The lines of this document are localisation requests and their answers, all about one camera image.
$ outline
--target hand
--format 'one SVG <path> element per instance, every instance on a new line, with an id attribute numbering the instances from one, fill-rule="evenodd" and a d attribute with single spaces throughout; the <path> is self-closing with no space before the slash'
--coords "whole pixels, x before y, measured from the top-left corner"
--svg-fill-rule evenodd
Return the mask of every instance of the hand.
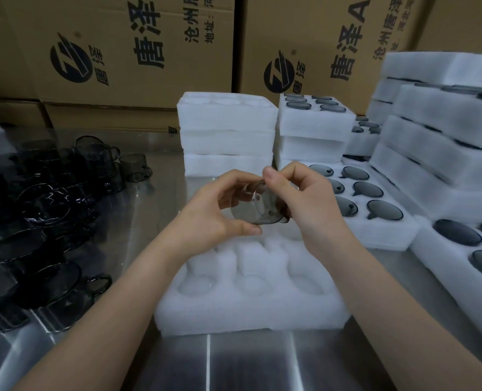
<path id="1" fill-rule="evenodd" d="M 261 227 L 238 219 L 226 219 L 222 209 L 230 207 L 236 189 L 261 180 L 255 174 L 231 170 L 198 190 L 156 242 L 183 265 L 236 236 L 261 235 Z"/>
<path id="2" fill-rule="evenodd" d="M 288 204 L 305 246 L 314 256 L 317 256 L 318 242 L 326 238 L 353 237 L 326 177 L 302 163 L 292 162 L 280 172 L 265 167 L 263 178 L 268 187 Z"/>

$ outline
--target right hand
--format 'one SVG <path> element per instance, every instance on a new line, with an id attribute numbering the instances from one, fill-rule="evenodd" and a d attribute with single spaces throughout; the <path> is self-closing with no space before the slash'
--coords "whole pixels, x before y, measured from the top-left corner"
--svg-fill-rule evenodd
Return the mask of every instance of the right hand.
<path id="1" fill-rule="evenodd" d="M 317 247 L 319 243 L 326 243 L 326 239 L 336 242 L 353 238 L 326 177 L 302 163 L 292 162 L 281 171 L 265 167 L 263 178 L 267 186 L 288 204 L 311 254 L 319 255 Z"/>

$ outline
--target fingernail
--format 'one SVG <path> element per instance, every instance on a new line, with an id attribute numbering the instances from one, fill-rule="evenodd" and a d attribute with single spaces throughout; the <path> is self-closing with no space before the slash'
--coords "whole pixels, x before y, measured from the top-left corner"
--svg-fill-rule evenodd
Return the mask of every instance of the fingernail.
<path id="1" fill-rule="evenodd" d="M 274 178 L 277 175 L 277 170 L 271 166 L 266 166 L 263 169 L 263 176 L 268 178 Z"/>

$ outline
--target glass mug handle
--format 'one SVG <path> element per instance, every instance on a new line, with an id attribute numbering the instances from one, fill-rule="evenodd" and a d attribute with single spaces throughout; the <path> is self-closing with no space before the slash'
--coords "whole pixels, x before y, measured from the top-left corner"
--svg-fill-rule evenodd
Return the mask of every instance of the glass mug handle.
<path id="1" fill-rule="evenodd" d="M 100 273 L 100 274 L 96 274 L 95 276 L 90 276 L 87 278 L 86 283 L 88 284 L 89 282 L 94 282 L 98 280 L 105 280 L 106 283 L 102 285 L 100 288 L 95 289 L 94 291 L 93 290 L 90 291 L 93 298 L 107 291 L 107 289 L 109 289 L 112 285 L 112 277 L 107 273 Z"/>
<path id="2" fill-rule="evenodd" d="M 152 177 L 152 169 L 149 167 L 149 166 L 142 166 L 147 172 L 148 172 L 148 176 L 146 175 L 145 177 L 146 178 L 151 178 Z"/>
<path id="3" fill-rule="evenodd" d="M 118 147 L 109 147 L 109 149 L 111 150 L 112 160 L 118 160 L 121 156 L 120 149 Z"/>

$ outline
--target forearm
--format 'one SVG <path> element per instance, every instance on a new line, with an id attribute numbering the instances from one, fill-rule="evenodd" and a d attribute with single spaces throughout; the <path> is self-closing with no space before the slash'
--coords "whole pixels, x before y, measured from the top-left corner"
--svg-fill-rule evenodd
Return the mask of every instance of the forearm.
<path id="1" fill-rule="evenodd" d="M 321 240 L 320 261 L 399 389 L 482 389 L 482 364 L 353 234 Z"/>
<path id="2" fill-rule="evenodd" d="M 154 308 L 178 270 L 154 240 L 15 388 L 119 389 Z"/>

